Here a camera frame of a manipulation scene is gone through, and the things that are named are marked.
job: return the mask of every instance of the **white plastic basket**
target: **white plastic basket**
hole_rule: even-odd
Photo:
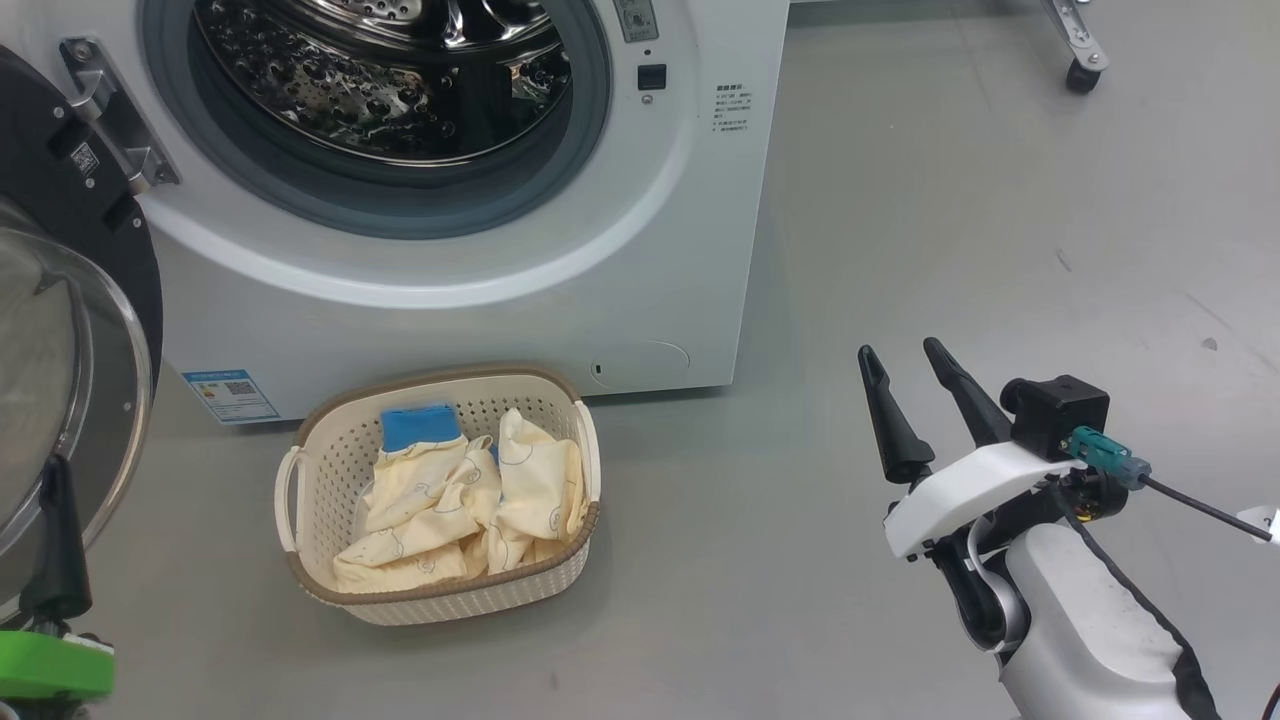
[[[550,560],[474,580],[401,592],[343,593],[333,559],[356,538],[356,502],[383,446],[384,410],[451,405],[462,432],[498,434],[511,407],[557,439],[577,442],[590,500],[581,530]],[[312,413],[275,478],[275,527],[298,583],[321,602],[376,625],[457,620],[550,597],[577,579],[600,515],[600,451],[586,405],[561,378],[526,366],[440,373],[339,396]],[[296,487],[296,521],[289,488]]]

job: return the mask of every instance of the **door hinge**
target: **door hinge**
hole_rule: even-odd
[[[111,150],[133,195],[182,182],[99,41],[69,37],[58,50],[79,92],[68,100],[72,110]]]

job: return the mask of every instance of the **gray floor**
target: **gray floor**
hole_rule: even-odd
[[[895,562],[854,352],[940,456],[966,450],[919,342],[991,389],[1070,372],[1108,429],[1226,509],[1280,500],[1280,5],[1098,0],[1114,67],[1065,95],[1034,0],[796,10],[736,384],[604,405],[605,520],[563,596],[381,629],[278,550],[284,433],[220,430],[166,375],[91,552],[119,646],[104,717],[1004,720],[943,583]],[[1146,492],[1097,529],[1254,717],[1280,556]]]

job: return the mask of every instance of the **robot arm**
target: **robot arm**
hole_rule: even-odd
[[[1084,528],[1149,479],[1149,465],[1097,432],[1108,396],[1070,375],[1014,380],[1001,393],[1010,421],[941,342],[924,350],[978,448],[933,473],[933,450],[863,347],[884,477],[909,487],[884,533],[895,556],[942,571],[961,625],[996,657],[1024,720],[1219,720],[1190,644]]]

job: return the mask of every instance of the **chair wheel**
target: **chair wheel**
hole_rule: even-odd
[[[1091,70],[1079,60],[1071,60],[1071,68],[1066,70],[1066,88],[1076,95],[1088,95],[1098,86],[1100,77],[1102,70]]]

